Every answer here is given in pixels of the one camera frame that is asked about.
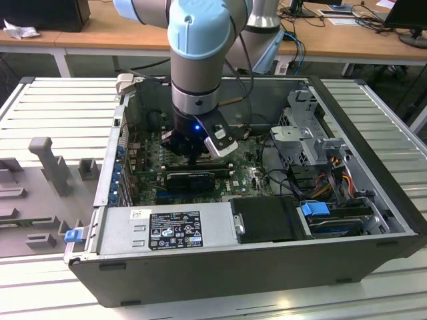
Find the blue drive latch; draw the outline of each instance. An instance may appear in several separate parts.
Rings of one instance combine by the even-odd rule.
[[[308,215],[330,215],[328,205],[325,202],[307,202],[301,206],[304,216]]]

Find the metal slotted table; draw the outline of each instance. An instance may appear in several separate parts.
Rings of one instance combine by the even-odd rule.
[[[426,147],[367,86],[354,81],[324,83],[427,217]],[[29,152],[12,151],[8,140],[43,133],[60,145],[67,136],[64,127],[72,127],[84,143],[79,152],[102,163],[118,105],[115,79],[36,79],[20,84],[0,109],[0,152],[37,165]],[[326,122],[338,136],[331,120],[326,118]],[[53,152],[73,163],[73,153],[64,153],[68,148],[73,147],[64,145]],[[77,313],[85,318],[142,320],[389,319],[391,315],[393,319],[425,319],[427,312],[425,248],[410,258],[387,262],[360,283],[117,309],[98,305],[64,264],[62,254],[0,259],[0,275],[4,319],[74,319]],[[189,288],[195,285],[197,281],[189,283]]]

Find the floor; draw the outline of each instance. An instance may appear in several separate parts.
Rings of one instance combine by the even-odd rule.
[[[28,55],[24,53],[7,53],[3,54],[4,60],[13,70],[10,70],[6,64],[0,61],[0,105],[9,96],[9,92],[13,90],[18,82],[18,78],[24,76],[35,77],[59,77],[59,72],[56,68],[55,61],[50,55],[31,55],[31,61]],[[111,57],[107,56],[83,56],[74,55],[67,57],[71,70],[76,77],[116,77],[117,73],[113,68]],[[138,65],[146,65],[158,61],[159,58],[151,57],[120,57],[119,63],[122,69],[135,67]],[[355,77],[369,81],[378,73],[379,66],[360,65],[355,71]],[[311,63],[305,62],[299,72],[299,75],[317,75],[323,79],[341,79],[341,71],[343,65],[341,63]],[[399,100],[405,94],[407,88],[418,76],[422,67],[409,67],[406,74],[396,76],[390,68],[387,68],[381,78],[375,82],[373,89],[392,109],[395,109]],[[149,69],[150,75],[165,75],[169,73],[169,63]],[[399,116],[403,116],[406,107],[414,102],[416,98],[425,89],[427,83],[427,72],[419,78],[415,86],[400,104],[397,110]],[[427,99],[423,102],[418,110],[427,105]],[[411,123],[415,118],[413,116],[408,123]],[[421,138],[427,138],[427,130],[420,133]]]

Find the barcode sticker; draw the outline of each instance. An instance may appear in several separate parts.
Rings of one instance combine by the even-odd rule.
[[[131,210],[130,219],[149,219],[151,209]]]

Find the paper on desk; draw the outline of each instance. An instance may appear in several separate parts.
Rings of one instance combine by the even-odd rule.
[[[356,20],[349,18],[328,18],[328,20],[334,25],[359,25]]]
[[[17,25],[8,23],[6,20],[3,21],[5,23],[3,31],[12,38],[21,40],[21,38],[38,37],[40,35],[40,33],[38,33],[33,27],[18,27]]]
[[[379,7],[385,7],[385,8],[391,9],[394,6],[394,2],[391,2],[390,0],[380,0],[380,2],[378,2],[376,5]]]

